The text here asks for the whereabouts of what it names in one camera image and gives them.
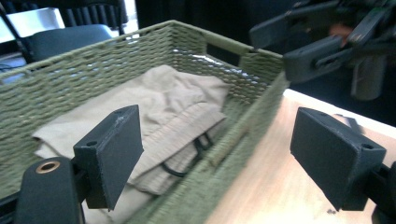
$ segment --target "cloth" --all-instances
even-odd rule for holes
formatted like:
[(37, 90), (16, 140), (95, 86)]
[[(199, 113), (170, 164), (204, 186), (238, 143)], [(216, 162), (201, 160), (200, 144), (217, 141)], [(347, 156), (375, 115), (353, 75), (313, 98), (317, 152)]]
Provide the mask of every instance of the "cloth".
[[(142, 204), (149, 200), (146, 196), (150, 194), (143, 191), (162, 194), (177, 181), (160, 169), (162, 162), (176, 170), (188, 167), (196, 154), (191, 141), (225, 118), (220, 111), (228, 89), (229, 85), (217, 77), (181, 73), (167, 65), (152, 68), (34, 132), (33, 137), (42, 142), (35, 154), (43, 158), (72, 158), (73, 145), (109, 113), (139, 105), (144, 152), (128, 179), (126, 193), (121, 194), (116, 205), (117, 212), (109, 213), (123, 211), (125, 215), (121, 217), (128, 217), (134, 210), (128, 209), (128, 203), (134, 203), (134, 198), (144, 199)], [(87, 221), (98, 213), (104, 211), (86, 211)], [(109, 214), (103, 220), (118, 222)]]

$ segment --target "green wicker basket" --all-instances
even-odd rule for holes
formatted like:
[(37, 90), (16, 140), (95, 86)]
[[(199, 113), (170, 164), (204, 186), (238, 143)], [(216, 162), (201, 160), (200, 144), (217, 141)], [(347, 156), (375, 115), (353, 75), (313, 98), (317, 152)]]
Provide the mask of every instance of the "green wicker basket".
[[(239, 55), (238, 67), (206, 54), (208, 44)], [(34, 130), (161, 64), (232, 84), (226, 125), (191, 172), (131, 221), (204, 222), (265, 134), (288, 83), (279, 55), (177, 21), (1, 74), (0, 197), (16, 192), (23, 171), (40, 160)]]

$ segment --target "woven basket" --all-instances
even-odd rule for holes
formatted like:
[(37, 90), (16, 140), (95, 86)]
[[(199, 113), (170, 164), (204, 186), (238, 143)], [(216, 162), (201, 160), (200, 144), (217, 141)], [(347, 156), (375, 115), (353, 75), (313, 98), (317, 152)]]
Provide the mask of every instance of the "woven basket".
[[(208, 44), (239, 55), (239, 66), (206, 54)], [(23, 171), (40, 160), (34, 130), (161, 64), (232, 84), (226, 125), (191, 172), (131, 221), (204, 222), (264, 135), (288, 83), (279, 55), (177, 21), (1, 74), (0, 197), (16, 192)]]

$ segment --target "light wood tabletop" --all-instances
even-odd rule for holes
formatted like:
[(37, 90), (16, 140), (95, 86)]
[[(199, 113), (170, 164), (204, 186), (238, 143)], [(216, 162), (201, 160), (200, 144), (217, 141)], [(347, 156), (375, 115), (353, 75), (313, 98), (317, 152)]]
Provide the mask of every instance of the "light wood tabletop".
[(384, 163), (390, 166), (396, 161), (395, 128), (287, 90), (270, 129), (207, 224), (372, 223), (373, 202), (369, 200), (363, 212), (336, 212), (290, 154), (291, 134), (299, 106), (320, 110), (341, 121), (344, 118), (337, 114), (355, 117), (364, 134), (388, 150)]

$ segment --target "black chair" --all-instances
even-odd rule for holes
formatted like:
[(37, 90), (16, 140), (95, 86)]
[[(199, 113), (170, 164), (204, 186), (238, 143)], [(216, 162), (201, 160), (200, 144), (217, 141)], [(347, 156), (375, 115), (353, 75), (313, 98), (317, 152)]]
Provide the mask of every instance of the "black chair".
[[(123, 6), (122, 0), (15, 0), (12, 2), (32, 3), (41, 7), (57, 7), (59, 9), (90, 7), (96, 5), (113, 6), (119, 28), (119, 34), (124, 34), (121, 12)], [(7, 13), (1, 3), (0, 13), (8, 29), (14, 35), (22, 56), (27, 63), (41, 61), (72, 49), (79, 49), (112, 37), (111, 30), (106, 25), (93, 24), (48, 30), (22, 38), (7, 18)]]

